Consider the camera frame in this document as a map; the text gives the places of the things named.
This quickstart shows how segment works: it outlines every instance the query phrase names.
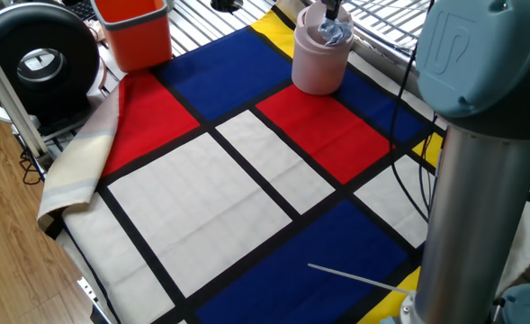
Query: red rectangle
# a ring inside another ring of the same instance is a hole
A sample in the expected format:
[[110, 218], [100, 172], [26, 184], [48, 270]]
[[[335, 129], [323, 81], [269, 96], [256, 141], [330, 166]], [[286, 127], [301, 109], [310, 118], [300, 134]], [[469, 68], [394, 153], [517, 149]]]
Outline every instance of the red rectangle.
[[121, 81], [119, 126], [103, 176], [199, 126], [148, 71]]
[[291, 85], [256, 106], [345, 184], [389, 151], [389, 141], [331, 96]]

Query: orange container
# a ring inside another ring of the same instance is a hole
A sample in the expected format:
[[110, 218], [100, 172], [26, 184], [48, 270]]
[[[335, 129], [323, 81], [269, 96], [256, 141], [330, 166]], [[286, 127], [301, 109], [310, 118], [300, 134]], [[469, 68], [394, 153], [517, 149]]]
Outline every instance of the orange container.
[[112, 54], [125, 72], [172, 57], [165, 0], [91, 0]]

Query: wooden floor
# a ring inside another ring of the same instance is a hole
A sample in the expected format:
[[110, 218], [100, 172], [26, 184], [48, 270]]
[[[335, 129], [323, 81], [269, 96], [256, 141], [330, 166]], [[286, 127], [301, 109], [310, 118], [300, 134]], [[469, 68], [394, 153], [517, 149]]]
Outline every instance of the wooden floor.
[[22, 183], [20, 154], [0, 121], [0, 323], [91, 323], [78, 269], [35, 225], [42, 184]]

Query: blue square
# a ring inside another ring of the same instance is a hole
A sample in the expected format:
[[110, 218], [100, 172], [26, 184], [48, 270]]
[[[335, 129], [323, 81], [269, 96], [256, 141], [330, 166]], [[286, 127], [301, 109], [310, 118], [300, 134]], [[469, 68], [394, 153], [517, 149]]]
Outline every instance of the blue square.
[[[337, 95], [390, 134], [395, 101], [376, 89], [376, 86], [365, 82], [355, 73], [347, 70], [343, 85], [338, 89]], [[404, 108], [399, 108], [394, 126], [395, 139], [405, 142], [424, 128], [423, 122]]]
[[307, 266], [382, 281], [406, 252], [342, 202], [243, 274], [196, 313], [213, 323], [332, 323], [373, 287]]
[[173, 59], [162, 76], [210, 121], [289, 78], [291, 70], [243, 29]]

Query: white square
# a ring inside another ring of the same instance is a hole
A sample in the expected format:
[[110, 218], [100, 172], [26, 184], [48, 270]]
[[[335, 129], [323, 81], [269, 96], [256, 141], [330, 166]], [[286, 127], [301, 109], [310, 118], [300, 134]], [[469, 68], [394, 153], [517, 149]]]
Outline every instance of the white square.
[[300, 214], [334, 189], [252, 112], [217, 130]]
[[109, 188], [185, 296], [291, 221], [208, 134]]
[[149, 323], [175, 307], [98, 193], [63, 218], [122, 322]]
[[[410, 196], [420, 210], [427, 214], [420, 193], [418, 163], [412, 158], [404, 156], [395, 162], [395, 167]], [[428, 194], [427, 174], [428, 171], [423, 168], [423, 185], [426, 194]], [[378, 174], [368, 184], [357, 190], [355, 195], [391, 225], [413, 247], [417, 248], [427, 239], [428, 225], [400, 189], [400, 185], [392, 173], [392, 168], [389, 167]]]

